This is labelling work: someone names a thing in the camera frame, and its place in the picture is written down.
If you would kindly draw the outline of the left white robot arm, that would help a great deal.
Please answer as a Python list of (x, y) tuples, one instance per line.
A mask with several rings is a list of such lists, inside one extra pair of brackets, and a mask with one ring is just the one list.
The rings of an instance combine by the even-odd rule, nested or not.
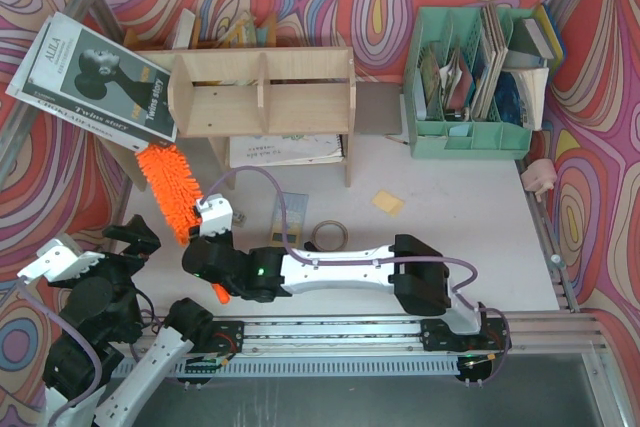
[(211, 338), (212, 315), (195, 301), (176, 301), (147, 353), (109, 396), (103, 395), (123, 359), (114, 343), (135, 343), (144, 321), (132, 277), (161, 242), (135, 215), (105, 235), (126, 243), (118, 254), (81, 252), (72, 239), (55, 238), (37, 263), (47, 282), (70, 295), (59, 313), (63, 332), (45, 362), (48, 426), (130, 426), (178, 358)]

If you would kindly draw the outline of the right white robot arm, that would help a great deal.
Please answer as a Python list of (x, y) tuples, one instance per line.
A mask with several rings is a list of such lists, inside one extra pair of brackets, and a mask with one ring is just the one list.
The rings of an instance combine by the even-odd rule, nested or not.
[(404, 312), (437, 318), (457, 336), (479, 336), (488, 308), (466, 300), (460, 290), (478, 276), (470, 263), (445, 257), (409, 234), (394, 243), (350, 252), (310, 252), (261, 247), (243, 252), (224, 235), (192, 238), (183, 270), (232, 297), (271, 303), (324, 290), (372, 290), (396, 298)]

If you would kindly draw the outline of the orange microfiber duster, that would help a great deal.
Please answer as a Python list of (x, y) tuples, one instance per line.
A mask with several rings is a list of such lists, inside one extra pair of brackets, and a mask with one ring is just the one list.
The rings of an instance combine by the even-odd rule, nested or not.
[(175, 145), (150, 144), (135, 157), (167, 225), (178, 244), (186, 247), (190, 230), (203, 228), (194, 208), (204, 198), (186, 156)]

